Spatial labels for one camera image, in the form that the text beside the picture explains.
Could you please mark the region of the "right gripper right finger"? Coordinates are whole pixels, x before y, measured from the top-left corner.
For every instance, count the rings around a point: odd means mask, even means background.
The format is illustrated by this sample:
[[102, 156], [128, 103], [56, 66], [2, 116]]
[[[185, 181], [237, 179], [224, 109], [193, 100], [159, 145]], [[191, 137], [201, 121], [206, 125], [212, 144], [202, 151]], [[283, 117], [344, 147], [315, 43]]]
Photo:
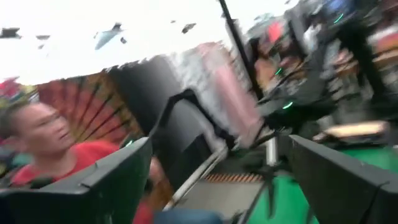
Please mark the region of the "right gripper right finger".
[[398, 173], [290, 139], [289, 164], [320, 224], [398, 224]]

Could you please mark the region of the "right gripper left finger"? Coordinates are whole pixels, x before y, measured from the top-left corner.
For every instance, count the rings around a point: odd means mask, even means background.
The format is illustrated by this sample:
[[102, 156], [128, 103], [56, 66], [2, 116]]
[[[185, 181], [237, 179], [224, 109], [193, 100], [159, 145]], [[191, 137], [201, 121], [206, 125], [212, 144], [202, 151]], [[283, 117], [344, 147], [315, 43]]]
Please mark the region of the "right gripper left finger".
[[141, 138], [45, 187], [0, 190], [0, 224], [131, 224], [151, 157]]

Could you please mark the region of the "green table mat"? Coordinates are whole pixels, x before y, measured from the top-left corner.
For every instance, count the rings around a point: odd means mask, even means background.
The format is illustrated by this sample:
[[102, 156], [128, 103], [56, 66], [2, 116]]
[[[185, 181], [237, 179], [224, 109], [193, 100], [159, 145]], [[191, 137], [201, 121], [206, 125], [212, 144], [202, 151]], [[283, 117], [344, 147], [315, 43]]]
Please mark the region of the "green table mat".
[[[362, 162], [398, 173], [398, 148], [370, 147], [342, 150]], [[312, 216], [307, 223], [308, 202], [299, 185], [287, 175], [274, 179], [274, 214], [269, 217], [269, 191], [264, 189], [245, 224], [318, 224]]]

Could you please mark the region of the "person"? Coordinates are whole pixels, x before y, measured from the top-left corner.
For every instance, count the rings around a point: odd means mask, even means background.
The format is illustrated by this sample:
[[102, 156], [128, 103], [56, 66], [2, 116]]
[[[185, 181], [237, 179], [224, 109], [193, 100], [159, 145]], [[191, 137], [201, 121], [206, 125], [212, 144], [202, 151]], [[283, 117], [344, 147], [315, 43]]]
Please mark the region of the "person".
[[39, 179], [53, 184], [120, 148], [106, 141], [75, 144], [67, 122], [43, 103], [16, 104], [5, 110], [0, 137], [11, 149], [33, 158], [11, 179], [16, 189], [29, 189]]

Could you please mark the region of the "red striped fan cloth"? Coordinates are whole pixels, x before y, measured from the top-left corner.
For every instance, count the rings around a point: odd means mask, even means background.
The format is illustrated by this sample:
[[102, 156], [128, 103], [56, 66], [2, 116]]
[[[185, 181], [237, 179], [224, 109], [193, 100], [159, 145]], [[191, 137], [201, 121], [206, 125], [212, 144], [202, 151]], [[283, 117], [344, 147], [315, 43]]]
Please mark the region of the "red striped fan cloth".
[[103, 139], [121, 144], [126, 138], [142, 136], [136, 118], [106, 72], [52, 80], [36, 87], [40, 101], [59, 110], [78, 142]]

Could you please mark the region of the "orange black hazard tape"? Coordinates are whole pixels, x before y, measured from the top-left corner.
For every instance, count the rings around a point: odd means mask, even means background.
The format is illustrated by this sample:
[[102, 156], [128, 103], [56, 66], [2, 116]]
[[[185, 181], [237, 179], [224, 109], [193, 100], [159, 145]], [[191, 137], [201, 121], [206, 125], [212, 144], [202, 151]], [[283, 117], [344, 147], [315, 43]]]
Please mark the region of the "orange black hazard tape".
[[261, 182], [262, 177], [257, 174], [208, 174], [202, 180], [208, 182], [254, 183]]

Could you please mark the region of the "dark grey panel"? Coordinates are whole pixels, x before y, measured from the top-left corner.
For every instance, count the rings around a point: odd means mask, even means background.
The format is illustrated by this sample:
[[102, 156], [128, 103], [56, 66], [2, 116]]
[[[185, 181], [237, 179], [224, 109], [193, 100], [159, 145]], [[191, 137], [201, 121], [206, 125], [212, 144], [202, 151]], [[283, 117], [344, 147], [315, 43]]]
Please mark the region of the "dark grey panel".
[[212, 154], [206, 134], [233, 146], [234, 137], [204, 109], [197, 91], [181, 89], [163, 56], [113, 67], [108, 77], [145, 135], [166, 177], [177, 190]]

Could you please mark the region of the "pink white cloth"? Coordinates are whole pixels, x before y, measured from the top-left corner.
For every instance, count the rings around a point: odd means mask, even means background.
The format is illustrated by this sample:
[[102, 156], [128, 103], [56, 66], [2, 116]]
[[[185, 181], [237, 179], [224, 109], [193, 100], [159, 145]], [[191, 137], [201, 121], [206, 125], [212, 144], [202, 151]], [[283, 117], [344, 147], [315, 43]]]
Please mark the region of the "pink white cloth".
[[227, 48], [216, 42], [172, 53], [176, 79], [192, 89], [216, 124], [239, 143], [249, 147], [261, 131], [263, 120], [256, 101], [248, 92], [245, 72], [237, 67]]

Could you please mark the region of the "black pole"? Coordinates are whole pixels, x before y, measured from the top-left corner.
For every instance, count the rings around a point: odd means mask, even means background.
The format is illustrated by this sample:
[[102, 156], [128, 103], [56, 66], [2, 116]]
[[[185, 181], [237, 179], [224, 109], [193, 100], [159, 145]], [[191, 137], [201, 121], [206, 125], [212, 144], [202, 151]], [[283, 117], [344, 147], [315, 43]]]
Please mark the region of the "black pole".
[[246, 54], [241, 35], [236, 27], [235, 21], [231, 18], [231, 14], [227, 7], [226, 0], [218, 0], [218, 2], [223, 11], [228, 28], [233, 36], [233, 40], [238, 49], [239, 56], [241, 57], [244, 67], [248, 73], [249, 80], [251, 82], [251, 90], [254, 92], [256, 98], [260, 100], [264, 97], [264, 95], [256, 79], [256, 69], [254, 68], [254, 65], [251, 63]]

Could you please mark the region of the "silver aluminium frame bar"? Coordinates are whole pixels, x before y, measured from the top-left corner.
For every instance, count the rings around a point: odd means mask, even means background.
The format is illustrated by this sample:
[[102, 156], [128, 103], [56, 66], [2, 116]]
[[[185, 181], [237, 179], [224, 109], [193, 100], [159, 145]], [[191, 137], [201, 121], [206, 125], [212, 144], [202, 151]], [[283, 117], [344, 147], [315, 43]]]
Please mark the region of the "silver aluminium frame bar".
[[190, 189], [203, 177], [206, 176], [220, 160], [227, 154], [227, 147], [219, 148], [209, 158], [207, 158], [193, 174], [181, 185], [179, 189], [173, 194], [172, 199], [163, 208], [163, 211], [169, 210], [182, 201], [183, 197], [190, 191]]

